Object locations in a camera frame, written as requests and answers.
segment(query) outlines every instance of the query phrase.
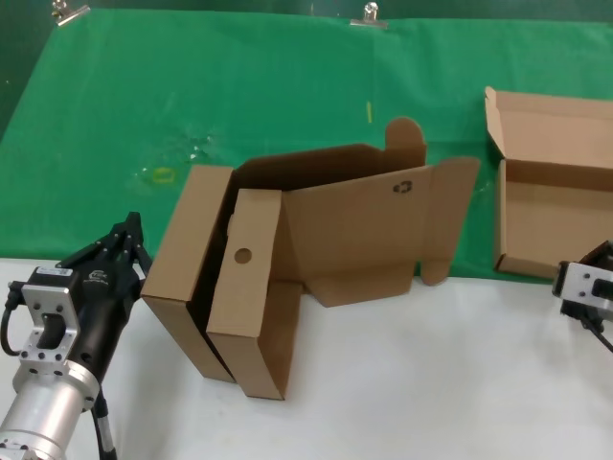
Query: binder clip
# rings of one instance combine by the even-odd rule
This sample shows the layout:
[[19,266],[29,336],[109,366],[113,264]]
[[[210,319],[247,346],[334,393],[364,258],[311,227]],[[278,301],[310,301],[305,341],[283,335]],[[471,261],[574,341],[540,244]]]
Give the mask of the binder clip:
[[53,0],[54,12],[51,15],[56,19],[58,26],[63,26],[79,16],[90,12],[87,5],[83,5],[78,10],[71,10],[65,0]]
[[370,26],[378,27],[380,29],[387,29],[387,22],[377,21],[376,15],[378,14],[379,6],[375,2],[369,2],[364,7],[363,19],[352,19],[350,23],[352,26]]

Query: hole in cardboard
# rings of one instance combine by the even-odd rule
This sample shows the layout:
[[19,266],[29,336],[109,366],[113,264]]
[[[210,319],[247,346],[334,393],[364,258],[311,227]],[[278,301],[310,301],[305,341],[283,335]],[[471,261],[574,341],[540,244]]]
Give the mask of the hole in cardboard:
[[238,264],[247,264],[251,260],[251,251],[246,247],[242,247],[234,253],[234,260]]

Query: white surface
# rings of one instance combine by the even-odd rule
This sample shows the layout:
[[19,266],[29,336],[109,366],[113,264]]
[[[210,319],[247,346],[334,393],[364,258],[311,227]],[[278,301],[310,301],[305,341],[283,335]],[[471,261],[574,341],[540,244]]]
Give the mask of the white surface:
[[[0,261],[0,297],[34,267]],[[463,279],[335,309],[305,296],[271,402],[201,378],[139,302],[104,382],[120,460],[608,460],[613,356],[558,310],[547,286]],[[13,318],[18,347],[31,320]],[[16,369],[0,356],[0,418]],[[89,414],[68,453],[97,458]]]

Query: yellow tape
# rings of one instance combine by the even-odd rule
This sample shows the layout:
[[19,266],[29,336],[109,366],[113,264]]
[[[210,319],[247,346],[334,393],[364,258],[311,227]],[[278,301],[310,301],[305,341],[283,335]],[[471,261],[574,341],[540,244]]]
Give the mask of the yellow tape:
[[153,170],[151,180],[156,184],[170,184],[174,182],[176,173],[173,168],[156,168]]

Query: green backdrop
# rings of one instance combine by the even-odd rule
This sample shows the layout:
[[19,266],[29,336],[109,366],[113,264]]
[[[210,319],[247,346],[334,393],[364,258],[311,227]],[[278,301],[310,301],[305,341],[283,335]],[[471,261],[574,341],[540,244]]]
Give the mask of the green backdrop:
[[61,258],[130,210],[155,254],[192,164],[382,147],[406,115],[428,162],[483,160],[452,274],[509,278],[484,88],[613,99],[612,81],[607,24],[92,11],[54,30],[0,145],[0,256]]

